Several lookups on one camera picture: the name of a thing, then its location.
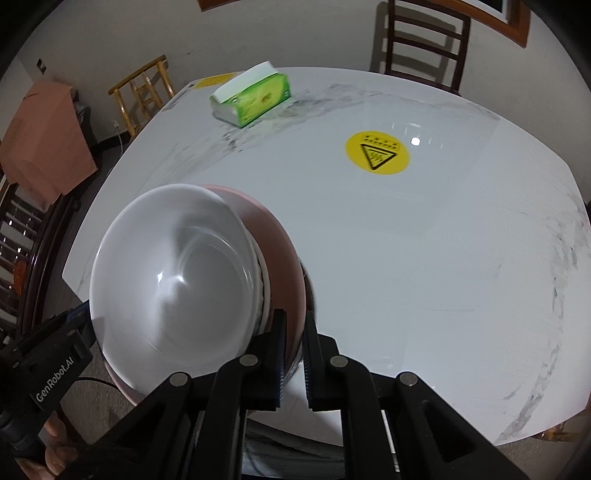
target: round table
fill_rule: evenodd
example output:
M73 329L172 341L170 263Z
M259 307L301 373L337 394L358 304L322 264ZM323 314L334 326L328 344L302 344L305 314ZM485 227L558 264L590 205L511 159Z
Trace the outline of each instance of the round table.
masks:
M163 184L221 184L283 224L310 276L319 332L342 354L392 377L416 372L497 445L582 410L591 235L566 164L506 119L432 87L281 71L293 97L244 129L213 117L216 86L198 82L145 127L70 251L63 278L80 299L103 234L131 200ZM355 164L345 146L366 131L401 142L407 168ZM307 408L302 368L281 408L253 418L342 444L339 413Z

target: yellow circular sticker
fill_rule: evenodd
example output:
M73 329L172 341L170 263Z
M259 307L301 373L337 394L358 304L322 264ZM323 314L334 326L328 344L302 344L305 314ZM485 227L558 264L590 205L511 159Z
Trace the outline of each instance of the yellow circular sticker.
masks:
M347 140L345 151L358 167L378 175L400 173L410 155L397 138L382 132L359 132Z

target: green tissue box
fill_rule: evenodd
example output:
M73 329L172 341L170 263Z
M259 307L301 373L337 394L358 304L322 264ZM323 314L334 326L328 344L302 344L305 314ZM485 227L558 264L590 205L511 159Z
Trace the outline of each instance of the green tissue box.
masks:
M287 75L266 61L222 85L210 100L215 117L242 128L290 96Z

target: yellow sticker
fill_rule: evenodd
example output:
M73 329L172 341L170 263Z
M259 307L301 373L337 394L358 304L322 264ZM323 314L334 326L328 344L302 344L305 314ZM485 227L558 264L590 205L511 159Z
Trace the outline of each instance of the yellow sticker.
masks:
M359 132L347 140L345 151L358 167L378 175L400 173L410 155L397 138L382 132Z
M226 83L228 80L232 80L236 76L236 72L234 73L224 73L222 75L214 75L213 77L207 77L204 79L199 80L193 88L203 88L203 87L211 87L213 85L220 85L222 83Z

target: wall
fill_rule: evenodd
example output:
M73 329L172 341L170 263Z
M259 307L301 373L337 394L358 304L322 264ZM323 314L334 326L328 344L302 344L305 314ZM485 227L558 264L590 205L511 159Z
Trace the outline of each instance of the wall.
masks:
M0 80L0 140L31 85L31 77L20 60L15 58Z
M196 1L65 0L19 53L29 75L69 82L93 108L99 139L119 120L106 91L166 54L179 89L208 75L263 60L276 66L369 70L376 0L241 0L201 12ZM591 199L591 93L550 30L532 16L523 49L472 22L460 93L508 118L552 148Z

